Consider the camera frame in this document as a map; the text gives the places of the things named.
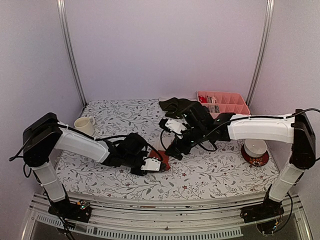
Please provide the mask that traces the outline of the pink divided organizer tray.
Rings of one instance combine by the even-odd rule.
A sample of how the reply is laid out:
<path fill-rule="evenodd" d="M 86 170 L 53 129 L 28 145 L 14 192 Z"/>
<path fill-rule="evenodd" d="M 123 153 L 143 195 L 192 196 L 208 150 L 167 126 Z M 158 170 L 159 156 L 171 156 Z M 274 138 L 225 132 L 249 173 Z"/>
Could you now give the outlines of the pink divided organizer tray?
<path fill-rule="evenodd" d="M 239 93 L 221 91 L 197 91 L 197 100 L 205 106 L 213 118 L 221 113 L 250 115 L 245 100 Z"/>

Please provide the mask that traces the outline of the dark olive cloth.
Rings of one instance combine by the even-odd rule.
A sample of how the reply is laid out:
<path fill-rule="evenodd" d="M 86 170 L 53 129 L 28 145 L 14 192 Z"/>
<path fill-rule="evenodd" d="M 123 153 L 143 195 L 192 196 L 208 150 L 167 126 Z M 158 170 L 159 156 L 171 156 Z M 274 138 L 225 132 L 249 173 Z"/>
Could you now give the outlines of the dark olive cloth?
<path fill-rule="evenodd" d="M 159 101 L 158 104 L 162 111 L 165 112 L 167 118 L 181 119 L 183 118 L 183 110 L 196 103 L 194 100 L 186 98 L 172 97 L 168 100 Z"/>

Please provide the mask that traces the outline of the red underwear white waistband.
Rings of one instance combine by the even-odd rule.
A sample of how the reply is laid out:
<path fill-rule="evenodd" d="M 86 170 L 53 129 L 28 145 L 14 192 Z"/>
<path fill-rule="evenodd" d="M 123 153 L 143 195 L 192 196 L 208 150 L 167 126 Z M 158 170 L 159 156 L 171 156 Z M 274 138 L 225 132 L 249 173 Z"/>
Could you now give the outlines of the red underwear white waistband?
<path fill-rule="evenodd" d="M 165 164 L 164 171 L 168 171 L 171 168 L 169 164 L 169 157 L 165 154 L 164 150 L 157 150 L 157 152 L 154 150 L 151 150 L 149 157 L 158 158 L 160 160 L 161 159 L 160 156 L 161 156 L 162 162 Z"/>

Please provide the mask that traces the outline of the left robot arm white sleeve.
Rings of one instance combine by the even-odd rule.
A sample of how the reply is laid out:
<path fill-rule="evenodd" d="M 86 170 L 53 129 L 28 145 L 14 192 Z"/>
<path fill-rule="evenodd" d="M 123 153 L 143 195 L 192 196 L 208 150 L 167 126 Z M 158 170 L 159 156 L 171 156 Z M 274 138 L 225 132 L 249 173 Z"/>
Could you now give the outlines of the left robot arm white sleeve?
<path fill-rule="evenodd" d="M 49 213 L 63 219 L 89 222 L 92 212 L 90 205 L 84 200 L 70 202 L 50 161 L 50 155 L 53 150 L 63 150 L 102 163 L 110 153 L 107 144 L 61 124 L 52 112 L 46 113 L 26 128 L 22 139 L 23 160 L 44 188 L 50 203 Z"/>

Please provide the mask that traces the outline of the robot arm white sleeve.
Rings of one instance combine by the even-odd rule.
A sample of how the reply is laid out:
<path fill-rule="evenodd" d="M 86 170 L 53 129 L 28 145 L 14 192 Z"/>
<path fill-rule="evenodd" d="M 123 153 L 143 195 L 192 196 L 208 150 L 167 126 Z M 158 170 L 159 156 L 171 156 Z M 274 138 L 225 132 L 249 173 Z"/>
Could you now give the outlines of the robot arm white sleeve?
<path fill-rule="evenodd" d="M 50 161 L 50 155 L 53 150 L 63 150 L 102 163 L 110 153 L 107 144 L 61 124 L 52 112 L 46 113 L 26 128 L 22 139 L 23 160 L 44 188 L 50 203 L 49 213 L 63 219 L 89 222 L 92 212 L 90 205 L 84 200 L 70 202 Z"/>
<path fill-rule="evenodd" d="M 245 223 L 280 216 L 282 201 L 289 190 L 316 163 L 316 136 L 305 110 L 277 116 L 234 115 L 227 121 L 231 140 L 264 140 L 291 145 L 291 154 L 275 182 L 268 188 L 263 202 L 243 207 L 240 216 Z"/>

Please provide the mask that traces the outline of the right robot arm white sleeve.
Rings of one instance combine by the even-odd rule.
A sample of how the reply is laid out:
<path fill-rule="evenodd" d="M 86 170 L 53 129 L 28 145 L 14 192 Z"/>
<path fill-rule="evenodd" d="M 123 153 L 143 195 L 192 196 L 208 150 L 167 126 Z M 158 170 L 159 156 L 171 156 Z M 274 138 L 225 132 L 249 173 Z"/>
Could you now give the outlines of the right robot arm white sleeve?
<path fill-rule="evenodd" d="M 243 207 L 240 216 L 245 223 L 280 216 L 282 201 L 289 190 L 316 163 L 316 136 L 305 110 L 277 116 L 234 115 L 227 121 L 231 140 L 264 140 L 291 145 L 291 154 L 275 182 L 268 188 L 263 202 Z"/>

